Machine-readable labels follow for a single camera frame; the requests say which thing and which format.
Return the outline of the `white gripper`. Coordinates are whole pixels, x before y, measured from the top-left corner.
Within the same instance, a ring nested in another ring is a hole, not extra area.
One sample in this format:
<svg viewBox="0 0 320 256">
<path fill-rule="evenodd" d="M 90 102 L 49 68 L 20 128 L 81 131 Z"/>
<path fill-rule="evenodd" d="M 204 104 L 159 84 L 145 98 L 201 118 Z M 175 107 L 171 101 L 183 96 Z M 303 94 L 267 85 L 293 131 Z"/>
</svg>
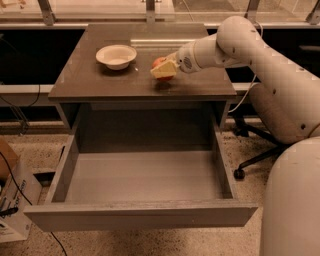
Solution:
<svg viewBox="0 0 320 256">
<path fill-rule="evenodd" d="M 177 61 L 180 69 L 184 73 L 195 73 L 202 70 L 197 56 L 195 41 L 184 44 L 177 50 L 177 52 L 173 52 L 165 58 L 165 61 L 150 70 L 151 74 L 156 79 L 170 76 L 174 77 L 177 74 L 178 65 L 173 60 Z"/>
</svg>

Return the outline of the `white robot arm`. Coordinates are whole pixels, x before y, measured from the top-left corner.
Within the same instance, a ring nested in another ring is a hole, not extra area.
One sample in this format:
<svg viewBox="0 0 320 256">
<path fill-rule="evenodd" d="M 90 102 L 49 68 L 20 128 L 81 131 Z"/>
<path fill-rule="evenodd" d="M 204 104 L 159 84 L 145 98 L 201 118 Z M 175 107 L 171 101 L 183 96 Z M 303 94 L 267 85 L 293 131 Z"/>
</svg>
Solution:
<svg viewBox="0 0 320 256">
<path fill-rule="evenodd" d="M 265 43 L 246 18 L 231 16 L 217 33 L 158 58 L 151 74 L 242 64 L 260 82 L 250 101 L 274 138 L 288 146 L 268 178 L 260 256 L 320 256 L 320 79 Z"/>
</svg>

